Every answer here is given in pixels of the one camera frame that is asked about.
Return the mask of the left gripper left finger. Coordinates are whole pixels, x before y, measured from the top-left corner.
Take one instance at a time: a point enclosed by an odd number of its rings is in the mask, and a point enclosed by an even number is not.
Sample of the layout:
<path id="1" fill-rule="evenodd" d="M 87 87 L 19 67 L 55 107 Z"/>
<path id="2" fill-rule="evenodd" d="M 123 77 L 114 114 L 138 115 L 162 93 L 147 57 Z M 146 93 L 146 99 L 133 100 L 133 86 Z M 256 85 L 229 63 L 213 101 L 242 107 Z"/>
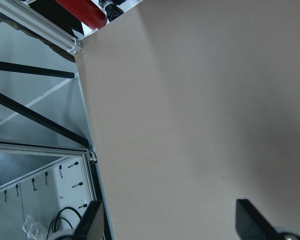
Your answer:
<path id="1" fill-rule="evenodd" d="M 104 229 L 104 204 L 91 201 L 72 235 L 73 240 L 101 240 Z"/>

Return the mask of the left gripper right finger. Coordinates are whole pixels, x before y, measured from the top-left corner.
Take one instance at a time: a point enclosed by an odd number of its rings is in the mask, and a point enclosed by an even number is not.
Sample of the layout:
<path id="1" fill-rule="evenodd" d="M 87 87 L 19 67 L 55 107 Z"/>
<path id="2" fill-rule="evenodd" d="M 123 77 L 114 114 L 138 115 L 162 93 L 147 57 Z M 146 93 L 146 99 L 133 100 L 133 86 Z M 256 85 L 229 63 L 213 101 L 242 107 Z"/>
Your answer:
<path id="1" fill-rule="evenodd" d="M 236 200 L 236 232 L 241 240 L 279 240 L 280 235 L 248 199 Z"/>

